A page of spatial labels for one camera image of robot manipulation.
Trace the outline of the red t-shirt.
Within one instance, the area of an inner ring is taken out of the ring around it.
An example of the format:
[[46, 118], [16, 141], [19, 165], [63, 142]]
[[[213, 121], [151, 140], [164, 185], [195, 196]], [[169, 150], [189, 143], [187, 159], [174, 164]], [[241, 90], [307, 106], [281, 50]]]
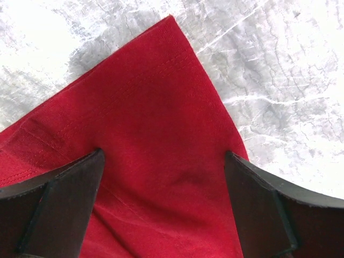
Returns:
[[242, 138], [172, 16], [1, 133], [1, 185], [100, 148], [82, 257], [242, 257], [225, 154]]

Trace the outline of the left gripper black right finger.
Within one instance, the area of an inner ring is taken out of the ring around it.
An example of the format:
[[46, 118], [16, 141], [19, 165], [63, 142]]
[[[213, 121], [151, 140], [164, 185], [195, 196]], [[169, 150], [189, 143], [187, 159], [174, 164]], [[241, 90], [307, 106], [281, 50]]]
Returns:
[[273, 175], [232, 152], [225, 176], [244, 257], [343, 257], [343, 199]]

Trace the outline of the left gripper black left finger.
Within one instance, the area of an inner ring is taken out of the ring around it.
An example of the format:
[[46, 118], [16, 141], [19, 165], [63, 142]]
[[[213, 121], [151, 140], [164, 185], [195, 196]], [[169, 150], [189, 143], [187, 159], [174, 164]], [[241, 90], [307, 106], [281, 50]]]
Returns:
[[1, 188], [1, 257], [79, 257], [104, 164], [97, 149]]

